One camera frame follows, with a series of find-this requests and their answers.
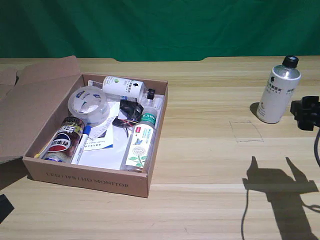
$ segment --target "small box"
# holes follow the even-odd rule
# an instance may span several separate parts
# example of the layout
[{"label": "small box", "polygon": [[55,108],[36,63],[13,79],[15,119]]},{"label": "small box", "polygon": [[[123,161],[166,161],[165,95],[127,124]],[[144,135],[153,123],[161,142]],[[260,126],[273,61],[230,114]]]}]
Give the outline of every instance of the small box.
[{"label": "small box", "polygon": [[0,84],[6,87],[0,92],[0,164],[23,157],[23,163],[36,181],[147,198],[168,100],[166,81],[126,77],[143,81],[148,88],[155,89],[156,94],[164,95],[146,173],[34,158],[69,115],[70,95],[86,86],[88,80],[102,83],[104,78],[105,75],[80,73],[75,56],[27,66],[15,86],[16,71],[8,69],[0,73]]}]

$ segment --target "wood grain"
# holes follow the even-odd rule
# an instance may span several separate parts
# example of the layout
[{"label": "wood grain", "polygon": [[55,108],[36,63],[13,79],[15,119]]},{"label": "wood grain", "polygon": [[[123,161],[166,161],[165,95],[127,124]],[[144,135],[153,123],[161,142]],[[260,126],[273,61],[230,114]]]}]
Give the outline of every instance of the wood grain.
[{"label": "wood grain", "polygon": [[[292,100],[320,95],[320,56],[301,56]],[[0,59],[0,70],[45,59]],[[320,238],[316,131],[287,109],[277,124],[250,111],[282,56],[210,57],[185,62],[79,59],[86,73],[166,80],[169,99],[148,199],[17,179],[0,191],[15,210],[6,240],[246,240]],[[295,175],[286,161],[295,165]]]}]

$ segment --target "box flap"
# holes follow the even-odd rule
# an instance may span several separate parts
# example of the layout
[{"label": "box flap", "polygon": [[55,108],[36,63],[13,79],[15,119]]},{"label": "box flap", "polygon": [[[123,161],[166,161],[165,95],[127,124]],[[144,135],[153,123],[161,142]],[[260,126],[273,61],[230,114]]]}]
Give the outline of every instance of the box flap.
[{"label": "box flap", "polygon": [[17,70],[13,67],[0,72],[0,101],[14,88],[16,75]]},{"label": "box flap", "polygon": [[26,154],[61,102],[68,100],[74,86],[80,82],[83,86],[80,76],[16,85],[0,101],[0,163]]},{"label": "box flap", "polygon": [[68,56],[26,66],[16,85],[38,83],[78,74],[80,74],[80,69],[77,58],[75,56]]}]

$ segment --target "marker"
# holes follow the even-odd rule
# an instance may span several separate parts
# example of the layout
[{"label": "marker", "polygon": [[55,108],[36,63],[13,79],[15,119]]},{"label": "marker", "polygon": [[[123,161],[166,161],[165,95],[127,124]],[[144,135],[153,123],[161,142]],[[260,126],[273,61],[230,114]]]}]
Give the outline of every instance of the marker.
[{"label": "marker", "polygon": [[71,164],[78,164],[79,163],[80,157],[82,155],[82,152],[84,151],[84,148],[85,148],[87,139],[89,137],[90,131],[91,131],[91,126],[87,125],[84,127],[81,140],[80,140],[79,145],[76,148],[75,153],[72,157]]}]

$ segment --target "cardboard piece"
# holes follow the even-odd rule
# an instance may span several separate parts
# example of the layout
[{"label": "cardboard piece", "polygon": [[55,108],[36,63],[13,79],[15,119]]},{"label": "cardboard piece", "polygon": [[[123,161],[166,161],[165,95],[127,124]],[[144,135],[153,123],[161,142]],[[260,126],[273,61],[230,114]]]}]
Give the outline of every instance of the cardboard piece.
[{"label": "cardboard piece", "polygon": [[14,88],[17,70],[13,67],[0,72],[0,101]]},{"label": "cardboard piece", "polygon": [[81,74],[74,56],[26,67],[17,85],[0,101],[0,163],[23,157],[23,163],[36,181],[148,197],[167,106],[166,81],[137,79],[155,89],[157,94],[164,95],[152,157],[145,173],[33,158],[69,115],[70,95],[77,88],[86,86],[88,80],[102,82],[104,78],[105,75]]}]

